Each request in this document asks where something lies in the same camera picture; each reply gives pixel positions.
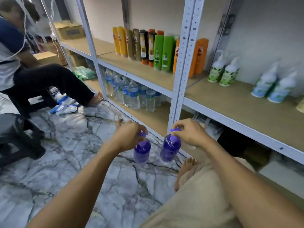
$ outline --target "bare foot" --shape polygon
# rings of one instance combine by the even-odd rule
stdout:
[[[90,100],[88,106],[93,106],[94,104],[101,102],[103,100],[102,93],[98,92],[94,95],[94,97]]]
[[[192,168],[195,165],[197,165],[198,163],[199,163],[199,161],[197,161],[196,159],[191,158],[191,157],[184,160],[184,163],[181,165],[181,168],[178,172],[177,180],[174,183],[175,191],[178,191],[178,189],[179,189],[178,181],[180,180],[181,176],[183,176],[186,172],[192,170]]]

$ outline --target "purple bottle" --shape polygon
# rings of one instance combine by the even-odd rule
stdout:
[[[138,136],[146,137],[145,132],[141,132]],[[140,165],[144,165],[149,160],[151,143],[149,140],[139,142],[134,148],[134,160]]]
[[[181,131],[180,128],[171,129],[170,131]],[[173,161],[175,155],[177,154],[178,150],[181,146],[181,140],[177,136],[173,136],[171,134],[168,134],[165,137],[163,148],[161,150],[161,160],[164,162],[171,162]]]

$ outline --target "man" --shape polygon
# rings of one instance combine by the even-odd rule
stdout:
[[[84,228],[105,175],[114,158],[145,139],[138,122],[120,126],[112,139],[28,224],[27,228]],[[253,173],[245,160],[228,154],[205,129],[191,119],[173,125],[173,134],[200,147],[206,160],[187,159],[176,184],[177,193],[152,214],[141,228],[268,228],[304,227],[304,213]]]
[[[22,0],[35,22],[40,16],[35,5]],[[55,86],[84,106],[102,100],[70,70],[58,64],[41,65],[24,41],[25,13],[16,0],[0,0],[0,92],[20,95]]]

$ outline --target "black stool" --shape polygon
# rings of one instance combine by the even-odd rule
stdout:
[[[30,112],[34,112],[45,107],[53,108],[57,105],[56,100],[52,97],[48,89],[22,94],[17,93],[16,95],[9,94],[8,96],[19,113],[25,118],[31,118],[29,115]],[[28,99],[37,96],[42,96],[43,101],[31,105]]]
[[[39,130],[32,122],[18,114],[0,115],[0,168],[7,166],[15,161],[30,157],[38,159],[45,153],[40,141],[44,132]],[[18,148],[18,151],[12,152],[10,144]]]

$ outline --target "black pants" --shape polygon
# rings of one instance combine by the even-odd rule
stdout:
[[[94,93],[70,70],[58,65],[48,64],[35,68],[21,67],[14,74],[14,86],[3,90],[7,95],[36,92],[55,86],[61,94],[67,94],[79,104],[87,106]]]

